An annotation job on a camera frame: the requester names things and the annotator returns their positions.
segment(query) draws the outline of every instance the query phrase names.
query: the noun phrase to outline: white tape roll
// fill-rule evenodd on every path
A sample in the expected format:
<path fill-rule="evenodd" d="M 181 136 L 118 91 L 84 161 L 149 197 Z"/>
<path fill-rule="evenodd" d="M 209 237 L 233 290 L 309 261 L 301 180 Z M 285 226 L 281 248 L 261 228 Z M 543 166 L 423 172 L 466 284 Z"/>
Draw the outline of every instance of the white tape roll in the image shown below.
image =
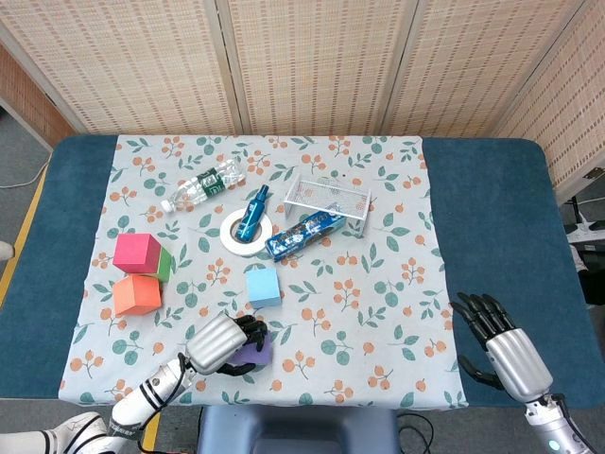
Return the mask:
<path fill-rule="evenodd" d="M 233 230 L 233 225 L 239 224 L 239 221 L 242 220 L 245 213 L 246 209 L 242 208 L 241 210 L 233 211 L 225 220 L 223 220 L 222 224 L 220 224 L 220 241 L 230 253 L 243 257 L 250 257 L 265 249 L 265 241 L 271 238 L 273 234 L 273 224 L 271 224 L 267 215 L 263 214 L 259 222 L 260 225 L 258 226 L 260 236 L 250 243 L 240 243 L 232 237 L 231 232 Z"/>

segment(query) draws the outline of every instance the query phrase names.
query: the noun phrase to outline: robotic arm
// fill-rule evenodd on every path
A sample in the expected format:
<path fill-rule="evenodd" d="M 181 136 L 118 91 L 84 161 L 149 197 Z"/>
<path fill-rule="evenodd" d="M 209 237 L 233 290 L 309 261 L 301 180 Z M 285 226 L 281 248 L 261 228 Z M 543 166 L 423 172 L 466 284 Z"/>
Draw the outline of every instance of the robotic arm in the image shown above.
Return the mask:
<path fill-rule="evenodd" d="M 256 364 L 232 366 L 229 358 L 242 346 L 261 351 L 267 326 L 252 315 L 231 319 L 218 314 L 179 354 L 160 366 L 112 408 L 109 428 L 98 413 L 75 416 L 58 427 L 38 432 L 0 434 L 0 452 L 13 454 L 119 454 L 127 440 L 139 440 L 147 422 L 191 386 L 195 374 L 243 375 Z"/>
<path fill-rule="evenodd" d="M 516 327 L 506 310 L 490 295 L 458 297 L 466 306 L 453 302 L 479 341 L 495 370 L 478 371 L 463 355 L 458 363 L 474 380 L 497 390 L 526 406 L 527 422 L 534 429 L 546 452 L 596 454 L 569 416 L 562 394 L 549 392 L 553 378 L 533 343 Z"/>

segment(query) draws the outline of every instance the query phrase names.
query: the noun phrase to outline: tablecloth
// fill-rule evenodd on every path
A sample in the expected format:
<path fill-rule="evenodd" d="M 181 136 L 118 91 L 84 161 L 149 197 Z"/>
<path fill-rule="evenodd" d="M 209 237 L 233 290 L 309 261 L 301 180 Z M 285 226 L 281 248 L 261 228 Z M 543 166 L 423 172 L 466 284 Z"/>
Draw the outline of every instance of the tablecloth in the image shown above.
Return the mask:
<path fill-rule="evenodd" d="M 161 211 L 182 180 L 226 159 L 244 183 L 193 213 Z M 371 188 L 371 212 L 363 230 L 347 222 L 276 264 L 283 305 L 252 310 L 243 272 L 273 263 L 228 253 L 218 227 L 262 183 L 274 231 L 295 223 L 281 198 L 297 173 Z M 181 404 L 465 406 L 429 195 L 420 137 L 120 136 L 60 398 L 122 398 L 223 310 L 265 320 L 273 360 L 241 377 L 199 377 Z M 174 257 L 164 306 L 143 317 L 112 309 L 124 232 L 152 233 Z"/>

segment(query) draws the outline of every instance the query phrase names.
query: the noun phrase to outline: pink cube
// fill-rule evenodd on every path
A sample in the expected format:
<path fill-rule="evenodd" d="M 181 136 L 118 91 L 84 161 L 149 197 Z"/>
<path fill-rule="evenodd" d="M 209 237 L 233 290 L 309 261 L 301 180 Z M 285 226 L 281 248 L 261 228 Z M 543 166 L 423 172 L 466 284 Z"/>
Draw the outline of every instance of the pink cube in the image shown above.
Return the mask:
<path fill-rule="evenodd" d="M 162 305 L 160 281 L 132 275 L 113 285 L 115 315 L 144 315 Z"/>
<path fill-rule="evenodd" d="M 158 271 L 162 246 L 151 234 L 120 234 L 115 243 L 113 264 L 124 272 Z"/>

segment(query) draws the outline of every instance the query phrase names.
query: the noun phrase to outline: bottle label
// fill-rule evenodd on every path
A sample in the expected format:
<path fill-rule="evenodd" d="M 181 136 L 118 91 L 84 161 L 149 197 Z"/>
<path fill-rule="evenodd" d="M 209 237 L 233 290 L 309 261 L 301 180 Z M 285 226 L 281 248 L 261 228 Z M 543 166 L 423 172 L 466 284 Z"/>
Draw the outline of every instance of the bottle label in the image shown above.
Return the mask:
<path fill-rule="evenodd" d="M 212 197 L 225 190 L 225 184 L 223 184 L 214 167 L 199 174 L 198 181 L 208 197 Z"/>

